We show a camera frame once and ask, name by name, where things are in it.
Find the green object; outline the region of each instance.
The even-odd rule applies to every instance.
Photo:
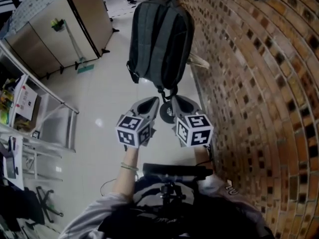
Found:
[[[0,123],[5,125],[9,123],[9,116],[6,111],[0,110]]]
[[[78,69],[78,74],[94,69],[94,65],[89,65]]]

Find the white desk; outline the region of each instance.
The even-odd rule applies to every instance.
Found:
[[[22,148],[23,148],[23,137],[22,136],[14,136],[16,138],[15,142],[15,150],[13,150],[13,147],[11,149],[13,150],[14,155],[14,165],[18,169],[18,174],[15,174],[15,179],[8,178],[8,173],[6,169],[6,160],[5,157],[3,157],[3,173],[4,177],[20,188],[21,190],[24,190],[24,183],[23,183],[23,169],[22,169]]]

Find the forearm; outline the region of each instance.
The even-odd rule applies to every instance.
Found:
[[[136,167],[138,163],[139,150],[129,147],[126,151],[123,162],[128,166]],[[121,167],[120,173],[113,186],[113,192],[123,194],[129,201],[133,198],[134,186],[135,186],[134,170]]]
[[[195,151],[196,164],[200,164],[202,162],[206,162],[209,160],[208,151],[204,146],[194,147],[194,151]],[[212,162],[206,162],[206,163],[200,164],[200,166],[205,166],[206,169],[213,170]]]

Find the chair wheel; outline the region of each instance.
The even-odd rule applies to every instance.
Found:
[[[159,110],[159,115],[164,122],[174,124],[175,116],[170,102],[162,104]]]

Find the bracelet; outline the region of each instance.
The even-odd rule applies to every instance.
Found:
[[[136,172],[139,170],[137,167],[133,167],[133,166],[127,165],[124,162],[121,163],[121,167],[129,169],[129,170],[132,170],[132,171],[136,171]]]

